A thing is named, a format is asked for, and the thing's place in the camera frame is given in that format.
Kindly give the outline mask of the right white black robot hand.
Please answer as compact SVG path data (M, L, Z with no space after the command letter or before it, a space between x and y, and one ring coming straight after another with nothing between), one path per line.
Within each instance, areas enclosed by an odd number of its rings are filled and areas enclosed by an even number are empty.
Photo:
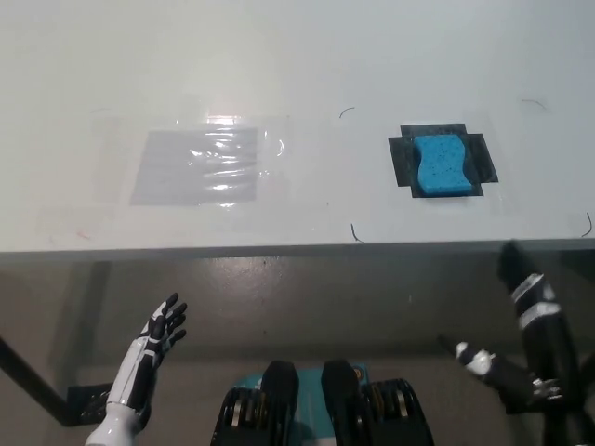
M583 410L586 390L574 340L551 283L514 241L501 248L497 276L513 304L527 365L450 336L441 335L439 343L496 391L507 413Z

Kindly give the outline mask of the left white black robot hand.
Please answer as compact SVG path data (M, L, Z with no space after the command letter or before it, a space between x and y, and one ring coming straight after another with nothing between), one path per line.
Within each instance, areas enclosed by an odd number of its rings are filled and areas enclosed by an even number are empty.
M144 417L151 407L157 373L165 355L186 335L186 303L174 293L152 313L133 339L112 383L106 407L125 406Z

